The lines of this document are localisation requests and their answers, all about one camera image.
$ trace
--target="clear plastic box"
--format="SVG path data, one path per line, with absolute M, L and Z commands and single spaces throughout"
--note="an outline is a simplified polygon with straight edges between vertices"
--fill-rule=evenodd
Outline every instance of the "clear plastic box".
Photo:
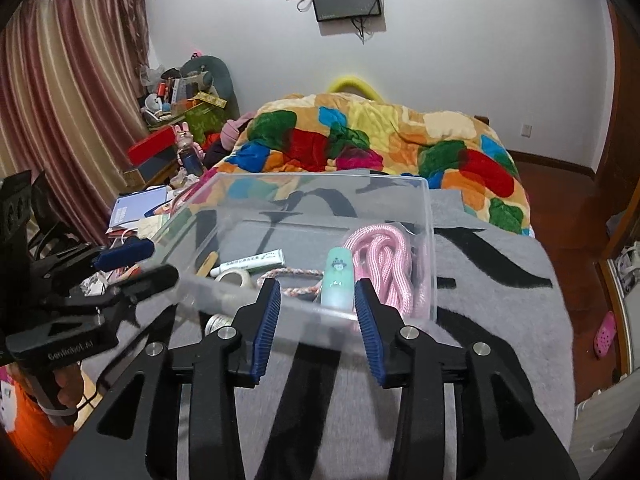
M 412 251 L 413 308 L 407 324 L 424 326 L 436 313 L 436 271 L 429 189 L 423 178 L 351 173 L 219 173 L 154 237 L 145 267 L 171 264 L 180 272 L 175 301 L 206 314 L 233 317 L 258 290 L 196 276 L 212 251 L 230 262 L 281 249 L 286 267 L 324 270 L 328 251 L 356 229 L 395 224 Z M 281 287 L 317 279 L 278 278 Z M 276 338 L 324 348 L 362 351 L 355 312 L 282 296 Z

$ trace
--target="metal screw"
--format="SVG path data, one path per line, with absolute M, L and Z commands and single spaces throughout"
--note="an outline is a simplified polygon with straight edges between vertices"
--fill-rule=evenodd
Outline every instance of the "metal screw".
M 220 339 L 231 339 L 235 337 L 238 331 L 232 326 L 223 326 L 220 330 L 218 330 L 218 337 Z
M 164 350 L 164 345 L 158 341 L 149 343 L 145 348 L 146 354 L 151 356 L 158 355 L 162 350 Z
M 415 326 L 403 326 L 400 335 L 405 339 L 415 339 L 420 335 L 420 331 Z
M 491 347 L 487 343 L 479 342 L 474 345 L 474 352 L 481 356 L 489 355 Z

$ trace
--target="wooden floor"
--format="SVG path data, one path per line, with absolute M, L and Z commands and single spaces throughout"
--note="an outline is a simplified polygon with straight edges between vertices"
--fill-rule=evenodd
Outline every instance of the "wooden floor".
M 529 194 L 536 238 L 553 263 L 574 326 L 578 403 L 611 386 L 619 366 L 617 340 L 602 360 L 593 351 L 593 337 L 609 309 L 595 267 L 608 240 L 606 198 L 586 175 L 528 162 L 518 162 L 517 167 Z

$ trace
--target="curtain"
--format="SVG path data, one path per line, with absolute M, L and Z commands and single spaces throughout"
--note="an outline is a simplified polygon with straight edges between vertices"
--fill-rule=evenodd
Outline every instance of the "curtain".
M 24 0 L 0 35 L 0 172 L 47 171 L 52 208 L 104 241 L 146 136 L 118 0 Z
M 147 65 L 149 28 L 146 22 L 146 0 L 118 0 L 122 26 L 127 38 L 129 57 L 135 62 L 136 85 L 140 85 L 140 67 Z

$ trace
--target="blue notebook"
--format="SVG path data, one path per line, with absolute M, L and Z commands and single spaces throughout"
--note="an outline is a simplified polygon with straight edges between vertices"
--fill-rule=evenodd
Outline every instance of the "blue notebook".
M 145 213 L 166 202 L 167 186 L 147 189 L 139 193 L 121 196 L 116 200 L 109 220 L 109 228 L 137 222 Z

